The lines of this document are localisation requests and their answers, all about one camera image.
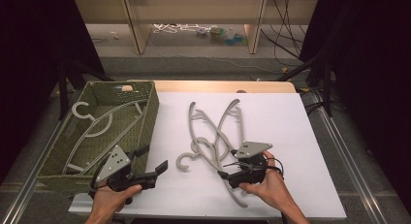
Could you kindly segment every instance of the person's right hand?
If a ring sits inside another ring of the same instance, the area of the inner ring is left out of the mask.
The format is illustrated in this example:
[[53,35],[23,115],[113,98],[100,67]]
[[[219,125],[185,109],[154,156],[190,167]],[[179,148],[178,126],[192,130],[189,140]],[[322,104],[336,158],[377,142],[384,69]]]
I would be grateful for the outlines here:
[[86,224],[109,224],[115,213],[121,211],[126,200],[142,191],[141,185],[134,185],[121,192],[108,186],[100,187],[94,196],[93,207]]
[[[264,152],[264,156],[268,159],[267,164],[275,167],[274,156],[268,151]],[[294,223],[308,223],[277,170],[267,169],[266,177],[260,184],[241,183],[239,188],[260,197],[271,207],[283,212]]]

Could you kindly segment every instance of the white board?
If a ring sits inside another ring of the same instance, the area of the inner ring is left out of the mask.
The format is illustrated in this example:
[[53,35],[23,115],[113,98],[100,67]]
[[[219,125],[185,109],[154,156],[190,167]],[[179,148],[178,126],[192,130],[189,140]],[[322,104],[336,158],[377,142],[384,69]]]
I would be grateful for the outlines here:
[[[242,111],[244,139],[273,144],[269,151],[284,165],[285,182],[302,212],[308,218],[346,218],[299,94],[159,92],[158,96],[160,108],[147,171],[152,172],[164,160],[169,160],[169,168],[158,177],[154,189],[136,195],[133,204],[125,206],[121,213],[164,218],[280,217],[278,210],[237,189],[236,195],[248,204],[248,208],[241,208],[204,158],[183,159],[182,163],[189,166],[187,171],[180,170],[175,164],[181,153],[192,152],[188,126],[191,102],[196,102],[196,108],[203,110],[218,125],[228,105],[239,99],[237,106]],[[206,122],[195,120],[193,123],[198,137],[214,142],[215,133]],[[241,138],[233,116],[226,118],[222,131],[231,144],[239,148]],[[234,160],[228,155],[223,164]],[[69,211],[88,213],[91,204],[86,194],[78,194]]]

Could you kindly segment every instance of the green plastic basket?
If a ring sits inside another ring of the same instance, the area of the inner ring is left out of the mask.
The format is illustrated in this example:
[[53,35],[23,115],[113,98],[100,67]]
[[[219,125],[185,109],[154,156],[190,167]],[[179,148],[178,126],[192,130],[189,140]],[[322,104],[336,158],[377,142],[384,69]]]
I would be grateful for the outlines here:
[[[121,105],[141,100],[146,100],[139,103],[141,110],[145,114],[116,142],[125,152],[131,152],[151,142],[159,108],[159,100],[153,81],[89,82],[78,100],[78,102],[86,102],[88,106],[78,106],[77,112],[81,115],[91,114],[97,119]],[[139,116],[138,110],[133,105],[113,112],[111,125],[105,132],[104,129],[109,124],[109,118],[102,118],[89,131],[89,135],[99,132],[104,133],[95,137],[83,138],[70,163],[85,168],[104,149],[115,142],[115,139],[131,125],[133,120],[136,120],[137,116]],[[79,175],[79,171],[71,168],[64,175],[63,172],[74,146],[91,124],[92,120],[89,118],[78,118],[72,112],[67,115],[37,174],[37,180],[46,185],[47,189],[69,194],[87,191],[91,178],[100,162],[96,163],[84,175]],[[148,153],[133,160],[132,169],[134,173],[142,174],[145,172],[147,157]]]

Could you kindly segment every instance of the wire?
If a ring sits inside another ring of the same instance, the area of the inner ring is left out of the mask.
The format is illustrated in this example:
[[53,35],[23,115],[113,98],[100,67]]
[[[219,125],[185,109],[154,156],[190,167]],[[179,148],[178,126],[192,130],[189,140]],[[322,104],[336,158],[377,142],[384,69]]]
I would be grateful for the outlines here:
[[293,39],[294,48],[296,49],[296,51],[298,53],[300,53],[300,47],[297,45],[296,40],[294,39],[294,36],[293,36],[293,32],[291,30],[290,17],[288,15],[289,0],[285,0],[285,13],[284,13],[284,16],[281,14],[281,11],[278,8],[277,2],[275,0],[273,0],[273,1],[274,1],[274,4],[275,4],[275,8],[276,8],[276,10],[278,11],[278,14],[281,17],[281,21],[282,21],[281,29],[282,29],[282,26],[285,26],[285,28],[287,29],[287,31],[290,34],[291,38]]
[[269,36],[267,36],[267,34],[263,31],[263,29],[261,30],[261,32],[263,33],[263,35],[264,35],[267,39],[269,39],[270,42],[274,43],[277,47],[282,48],[283,50],[287,51],[288,53],[290,53],[290,54],[291,54],[292,56],[294,56],[295,58],[299,59],[299,56],[298,56],[298,55],[296,55],[295,53],[287,50],[287,49],[284,48],[283,46],[279,45],[279,44],[276,42],[276,40],[274,41],[274,40],[271,39]]
[[282,38],[285,38],[285,39],[289,39],[289,40],[293,40],[293,41],[302,43],[302,40],[294,39],[294,38],[287,37],[287,36],[284,36],[284,35],[280,34],[279,32],[277,32],[277,31],[272,27],[272,24],[270,24],[269,27],[271,27],[271,30],[272,30],[275,34],[279,35],[279,36],[282,37]]
[[279,161],[276,158],[267,158],[266,160],[268,161],[269,159],[273,159],[273,160],[275,160],[276,162],[278,162],[280,164],[280,166],[281,166],[281,176],[283,176],[283,178],[284,178],[284,167],[283,167],[281,161]]
[[272,43],[274,44],[274,58],[275,58],[275,60],[276,60],[279,64],[285,65],[285,66],[291,66],[291,67],[299,67],[299,65],[287,64],[287,63],[284,63],[284,62],[280,61],[280,60],[278,59],[278,57],[277,57],[277,54],[276,54],[276,50],[275,50],[276,47],[282,48],[283,50],[287,51],[288,53],[290,53],[291,55],[293,55],[293,56],[296,57],[297,59],[299,59],[299,57],[298,57],[297,55],[295,55],[294,53],[292,53],[291,51],[289,51],[289,50],[287,50],[286,48],[284,48],[284,47],[282,47],[281,45],[279,45],[276,41],[274,41],[273,39],[271,39],[269,36],[267,36],[267,34],[263,31],[263,29],[261,30],[261,32],[263,33],[263,35],[264,35],[270,42],[272,42]]
[[[331,101],[331,104],[337,104],[337,103],[341,103],[341,101],[339,101],[339,100]],[[309,111],[307,112],[307,115],[310,115],[313,111],[315,111],[316,109],[318,109],[318,108],[320,108],[320,107],[322,107],[322,106],[324,106],[324,102],[321,101],[321,102],[317,102],[317,103],[313,103],[313,104],[304,106],[304,108],[307,109],[307,108],[312,107],[311,110],[309,110]],[[333,110],[336,110],[337,112],[345,112],[345,111],[342,111],[342,110],[338,110],[338,109],[336,109],[336,108],[332,108],[332,109],[333,109]]]
[[100,187],[96,186],[97,175],[103,169],[103,166],[106,164],[108,159],[109,159],[109,157],[106,157],[104,160],[102,160],[100,162],[99,166],[97,167],[96,171],[94,172],[93,178],[91,179],[91,182],[90,182],[90,192],[96,192],[97,189],[100,188]]
[[304,36],[306,35],[305,31],[302,29],[301,25],[299,25],[301,32],[304,34]]

